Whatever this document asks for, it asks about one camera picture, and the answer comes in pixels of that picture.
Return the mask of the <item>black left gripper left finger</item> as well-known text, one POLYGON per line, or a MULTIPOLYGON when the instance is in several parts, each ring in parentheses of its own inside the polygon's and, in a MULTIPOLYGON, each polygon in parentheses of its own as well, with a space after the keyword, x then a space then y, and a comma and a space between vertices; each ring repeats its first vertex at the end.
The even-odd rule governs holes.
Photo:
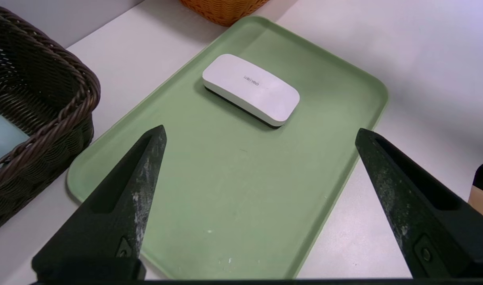
POLYGON ((145 132, 33 257, 37 279, 144 279, 139 255, 163 161, 163 125, 145 132))

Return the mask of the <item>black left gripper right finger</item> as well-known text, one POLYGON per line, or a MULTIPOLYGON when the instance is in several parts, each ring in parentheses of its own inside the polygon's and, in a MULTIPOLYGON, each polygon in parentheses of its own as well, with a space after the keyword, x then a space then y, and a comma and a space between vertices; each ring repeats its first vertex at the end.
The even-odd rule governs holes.
POLYGON ((483 279, 483 215, 381 135, 355 146, 415 279, 483 279))

